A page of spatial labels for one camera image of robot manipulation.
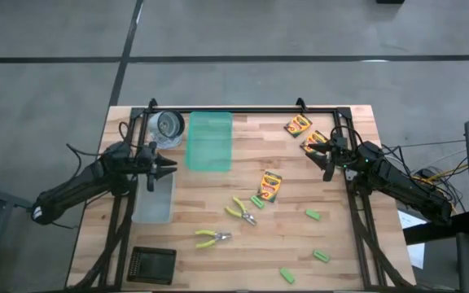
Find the white paper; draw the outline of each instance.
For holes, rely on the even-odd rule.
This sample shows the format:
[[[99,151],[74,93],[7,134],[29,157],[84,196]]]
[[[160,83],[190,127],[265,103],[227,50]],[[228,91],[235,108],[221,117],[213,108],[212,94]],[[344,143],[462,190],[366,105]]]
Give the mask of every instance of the white paper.
[[[401,227],[403,227],[403,229],[413,225],[426,223],[426,221],[421,220],[415,216],[411,216],[405,212],[397,211],[397,213],[399,214],[399,220],[401,221]],[[423,269],[424,243],[409,245],[408,255],[410,256],[410,263],[412,263],[414,267]]]

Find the yellow crayon box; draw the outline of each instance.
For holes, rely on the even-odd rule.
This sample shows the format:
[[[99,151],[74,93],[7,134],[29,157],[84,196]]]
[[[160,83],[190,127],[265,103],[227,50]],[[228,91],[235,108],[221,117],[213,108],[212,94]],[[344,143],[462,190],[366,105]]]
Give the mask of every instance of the yellow crayon box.
[[[258,195],[265,200],[274,202],[280,185],[282,184],[282,177],[271,172],[265,171],[263,178],[261,179],[260,189]]]
[[[304,142],[300,144],[300,147],[308,153],[316,152],[315,150],[309,147],[309,144],[327,142],[328,139],[325,135],[321,134],[319,131],[315,130],[311,133]]]
[[[296,138],[312,124],[313,123],[311,120],[309,120],[303,114],[299,114],[298,116],[292,118],[291,122],[287,123],[285,126],[283,126],[283,128]]]

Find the pliers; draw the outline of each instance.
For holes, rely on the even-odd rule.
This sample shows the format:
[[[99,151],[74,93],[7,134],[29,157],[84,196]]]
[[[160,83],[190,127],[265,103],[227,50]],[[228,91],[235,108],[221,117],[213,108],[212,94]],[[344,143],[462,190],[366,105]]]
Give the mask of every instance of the pliers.
[[[256,220],[254,219],[254,216],[252,216],[248,212],[248,210],[245,208],[245,206],[240,201],[240,199],[237,199],[234,197],[233,200],[239,205],[242,212],[236,212],[232,208],[229,208],[229,207],[226,207],[226,211],[233,216],[236,216],[236,217],[244,219],[245,221],[248,221],[249,223],[251,223],[251,225],[256,225]]]
[[[231,233],[217,233],[214,231],[209,231],[209,230],[198,230],[195,231],[195,235],[209,235],[213,236],[213,239],[205,242],[205,243],[198,243],[196,244],[196,248],[206,248],[212,246],[214,243],[216,243],[219,240],[224,240],[231,238]]]

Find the wooden table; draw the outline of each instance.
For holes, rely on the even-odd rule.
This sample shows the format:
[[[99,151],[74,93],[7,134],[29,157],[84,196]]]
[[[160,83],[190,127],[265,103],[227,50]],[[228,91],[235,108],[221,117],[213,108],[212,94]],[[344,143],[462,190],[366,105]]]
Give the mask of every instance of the wooden table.
[[[355,129],[364,140],[379,144],[371,106],[350,106]],[[127,122],[131,107],[112,107],[104,129],[101,151],[121,140],[118,124]],[[292,114],[234,114],[232,168],[228,173],[195,173],[185,164],[186,137],[176,149],[160,153],[178,162],[177,189],[173,197],[173,220],[166,225],[133,223],[128,253],[134,246],[172,248],[178,251],[172,286],[123,281],[123,290],[211,291],[211,290],[358,290],[362,289],[356,245],[341,173],[331,182],[322,181],[322,171],[299,148],[317,129],[329,135],[334,127],[327,114],[308,114],[313,126],[293,138],[283,126]],[[274,203],[258,210],[249,200],[265,170],[283,177]],[[232,217],[224,211],[239,197],[258,224]],[[379,244],[402,276],[414,283],[401,224],[394,199],[374,193],[370,197]],[[305,209],[318,211],[317,222]],[[112,210],[109,195],[85,210],[68,285],[77,283],[104,248]],[[214,247],[197,250],[204,238],[196,230],[230,231],[233,238]],[[328,264],[312,257],[313,249],[331,256]],[[375,280],[371,253],[367,253]],[[110,278],[115,276],[112,258]],[[127,257],[125,269],[129,266]],[[292,285],[278,269],[289,268]]]

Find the green transparent container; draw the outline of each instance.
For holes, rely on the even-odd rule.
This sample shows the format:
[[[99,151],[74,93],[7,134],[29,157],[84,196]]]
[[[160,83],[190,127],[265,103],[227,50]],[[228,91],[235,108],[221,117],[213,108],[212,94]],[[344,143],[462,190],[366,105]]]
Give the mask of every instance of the green transparent container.
[[[186,165],[190,170],[227,172],[231,169],[233,114],[192,112],[188,129]]]

